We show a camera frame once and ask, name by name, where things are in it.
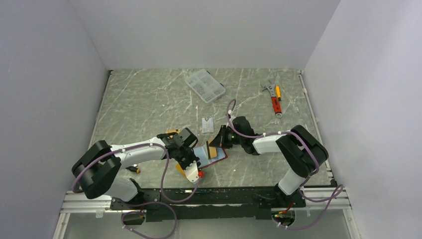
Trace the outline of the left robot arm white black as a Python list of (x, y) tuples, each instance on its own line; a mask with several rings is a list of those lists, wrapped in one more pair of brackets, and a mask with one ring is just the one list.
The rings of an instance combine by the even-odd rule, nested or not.
[(111, 196), (130, 209), (137, 209), (144, 202), (144, 193), (134, 179), (118, 179), (119, 171), (134, 164), (163, 159), (176, 160), (185, 178), (198, 186), (202, 176), (199, 158), (194, 153), (197, 143), (198, 138), (188, 128), (126, 145), (110, 145), (99, 140), (73, 165), (72, 191), (84, 193), (88, 199)]

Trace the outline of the red leather card holder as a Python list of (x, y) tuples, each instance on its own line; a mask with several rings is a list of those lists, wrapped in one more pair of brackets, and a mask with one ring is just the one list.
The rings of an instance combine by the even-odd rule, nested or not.
[(206, 144), (194, 148), (194, 154), (199, 159), (199, 169), (206, 168), (227, 158), (227, 154), (223, 148), (211, 147)]

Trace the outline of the single gold credit card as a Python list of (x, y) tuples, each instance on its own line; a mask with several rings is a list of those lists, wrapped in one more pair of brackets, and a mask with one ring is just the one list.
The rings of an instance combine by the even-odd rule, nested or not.
[(186, 177), (184, 170), (181, 168), (180, 164), (176, 164), (175, 168), (183, 176)]

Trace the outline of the gold credit card stack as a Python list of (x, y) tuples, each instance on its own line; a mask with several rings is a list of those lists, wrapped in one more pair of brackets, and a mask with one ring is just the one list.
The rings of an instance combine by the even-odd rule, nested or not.
[(181, 131), (180, 129), (171, 129), (171, 130), (168, 130), (166, 133), (173, 135), (173, 134), (179, 133), (180, 131)]

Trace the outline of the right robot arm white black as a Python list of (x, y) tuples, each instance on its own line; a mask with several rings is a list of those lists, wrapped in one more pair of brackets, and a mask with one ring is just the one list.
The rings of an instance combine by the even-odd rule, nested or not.
[(246, 117), (236, 117), (228, 125), (222, 125), (217, 136), (209, 142), (211, 147), (224, 149), (234, 145), (240, 145), (251, 155), (282, 153), (290, 168), (275, 186), (274, 200), (281, 207), (293, 201), (293, 194), (329, 158), (326, 148), (302, 125), (290, 131), (259, 135)]

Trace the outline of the silver VIP credit card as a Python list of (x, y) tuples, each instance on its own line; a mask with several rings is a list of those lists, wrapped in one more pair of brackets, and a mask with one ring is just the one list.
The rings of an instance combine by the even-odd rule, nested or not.
[(214, 133), (213, 118), (202, 118), (202, 133)]

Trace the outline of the gold card with black stripe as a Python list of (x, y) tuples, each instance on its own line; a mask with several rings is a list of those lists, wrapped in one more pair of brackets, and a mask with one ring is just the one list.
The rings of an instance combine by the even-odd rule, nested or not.
[(208, 159), (216, 158), (218, 156), (217, 148), (210, 145), (210, 141), (206, 142), (206, 152)]

